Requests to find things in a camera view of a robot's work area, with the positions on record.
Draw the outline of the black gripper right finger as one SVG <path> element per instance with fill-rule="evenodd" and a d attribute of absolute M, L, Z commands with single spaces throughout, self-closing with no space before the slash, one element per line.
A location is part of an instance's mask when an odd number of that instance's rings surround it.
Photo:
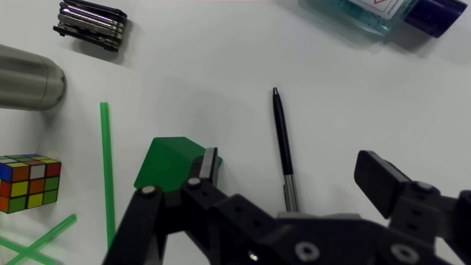
<path fill-rule="evenodd" d="M 471 191 L 443 195 L 426 182 L 413 181 L 372 150 L 356 157 L 354 182 L 390 220 L 388 228 L 432 247 L 440 237 L 465 263 L 471 265 Z"/>

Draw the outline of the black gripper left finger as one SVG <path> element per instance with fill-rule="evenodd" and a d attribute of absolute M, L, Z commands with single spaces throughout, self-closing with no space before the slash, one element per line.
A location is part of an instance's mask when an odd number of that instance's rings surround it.
<path fill-rule="evenodd" d="M 209 147 L 191 163 L 188 178 L 176 191 L 157 185 L 138 188 L 126 207 L 103 265 L 163 265 L 166 238 L 185 232 L 210 257 L 209 210 L 225 194 L 216 187 L 217 148 Z"/>

